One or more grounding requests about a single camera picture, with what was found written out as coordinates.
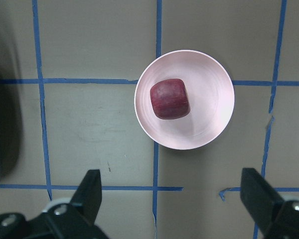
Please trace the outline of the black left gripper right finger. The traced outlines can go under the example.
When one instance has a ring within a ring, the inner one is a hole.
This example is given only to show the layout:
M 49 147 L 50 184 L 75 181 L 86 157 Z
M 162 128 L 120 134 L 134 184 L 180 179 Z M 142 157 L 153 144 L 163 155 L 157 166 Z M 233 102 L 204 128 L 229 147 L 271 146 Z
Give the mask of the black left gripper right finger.
M 243 168 L 240 199 L 265 239 L 299 239 L 299 198 L 282 197 L 254 168 Z

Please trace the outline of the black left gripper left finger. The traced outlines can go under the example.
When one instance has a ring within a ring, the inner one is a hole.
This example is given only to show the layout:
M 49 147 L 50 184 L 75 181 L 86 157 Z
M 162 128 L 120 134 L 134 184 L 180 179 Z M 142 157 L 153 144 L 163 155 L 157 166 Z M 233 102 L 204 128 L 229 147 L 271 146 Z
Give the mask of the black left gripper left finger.
M 101 202 L 100 170 L 88 170 L 69 202 L 54 200 L 32 220 L 0 214 L 0 239 L 106 239 L 95 225 Z

